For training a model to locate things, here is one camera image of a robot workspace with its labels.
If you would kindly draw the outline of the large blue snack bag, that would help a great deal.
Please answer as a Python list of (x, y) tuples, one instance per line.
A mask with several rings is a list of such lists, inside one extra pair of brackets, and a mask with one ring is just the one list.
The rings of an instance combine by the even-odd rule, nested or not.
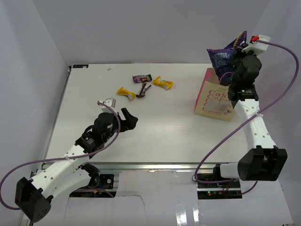
[(228, 86), (230, 84), (233, 71), (230, 59), (234, 56), (237, 47), (246, 43), (246, 38), (247, 30), (244, 30), (226, 47), (206, 49), (220, 85)]

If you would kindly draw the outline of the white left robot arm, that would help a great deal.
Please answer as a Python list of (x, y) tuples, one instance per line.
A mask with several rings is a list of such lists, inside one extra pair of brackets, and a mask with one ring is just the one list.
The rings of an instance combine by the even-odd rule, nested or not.
[(52, 163), (30, 179), (21, 178), (17, 182), (15, 204), (32, 223), (49, 213), (51, 201), (58, 195), (69, 195), (81, 187), (94, 188), (99, 184), (99, 170), (88, 161), (114, 134), (132, 130), (138, 122), (126, 108), (121, 111), (124, 120), (111, 111), (100, 113), (61, 161)]

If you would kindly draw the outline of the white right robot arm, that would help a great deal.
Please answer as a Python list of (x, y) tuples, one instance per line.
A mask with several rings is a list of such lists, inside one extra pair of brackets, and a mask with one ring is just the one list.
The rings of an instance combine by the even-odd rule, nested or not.
[(258, 58), (267, 50), (267, 43), (254, 42), (237, 48), (230, 63), (233, 73), (228, 89), (231, 104), (242, 121), (247, 140), (247, 153), (237, 163), (223, 163), (212, 181), (222, 188), (231, 179), (243, 181), (275, 181), (287, 160), (287, 152), (278, 148), (269, 135), (260, 112), (255, 79), (262, 67)]

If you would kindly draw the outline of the beige paper cakes bag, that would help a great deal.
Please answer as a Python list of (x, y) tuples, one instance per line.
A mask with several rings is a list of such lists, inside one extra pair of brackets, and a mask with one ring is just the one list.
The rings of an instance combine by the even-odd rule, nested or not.
[(228, 87), (219, 84), (214, 68), (207, 68), (198, 93), (194, 114), (230, 122), (236, 115), (228, 98)]

